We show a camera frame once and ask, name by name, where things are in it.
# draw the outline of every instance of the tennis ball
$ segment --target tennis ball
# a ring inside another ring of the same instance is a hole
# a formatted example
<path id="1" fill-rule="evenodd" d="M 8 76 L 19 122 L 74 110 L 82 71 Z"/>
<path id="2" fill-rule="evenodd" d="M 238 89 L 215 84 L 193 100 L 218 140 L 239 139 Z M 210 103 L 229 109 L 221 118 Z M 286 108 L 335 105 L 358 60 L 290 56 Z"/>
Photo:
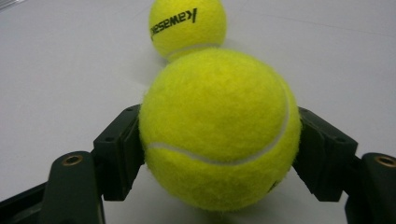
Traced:
<path id="1" fill-rule="evenodd" d="M 154 48 L 172 62 L 199 49 L 221 45 L 227 24 L 220 0 L 156 0 L 148 26 Z"/>
<path id="2" fill-rule="evenodd" d="M 168 64 L 145 95 L 139 120 L 145 160 L 158 182 L 210 211 L 263 198 L 290 169 L 301 131 L 282 77 L 228 49 Z"/>

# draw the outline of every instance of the white background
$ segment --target white background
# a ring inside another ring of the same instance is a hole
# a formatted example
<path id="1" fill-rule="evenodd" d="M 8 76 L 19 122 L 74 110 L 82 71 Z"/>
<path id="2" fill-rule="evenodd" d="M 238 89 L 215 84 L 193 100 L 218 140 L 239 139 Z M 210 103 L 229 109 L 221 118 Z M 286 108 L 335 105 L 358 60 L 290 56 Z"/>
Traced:
<path id="1" fill-rule="evenodd" d="M 151 46 L 147 0 L 28 0 L 0 12 L 0 201 L 47 181 L 63 154 L 141 103 L 166 66 Z M 224 48 L 271 64 L 306 107 L 360 143 L 396 155 L 394 0 L 223 0 Z M 216 214 L 169 196 L 146 166 L 107 223 L 347 223 L 297 174 L 264 200 Z"/>

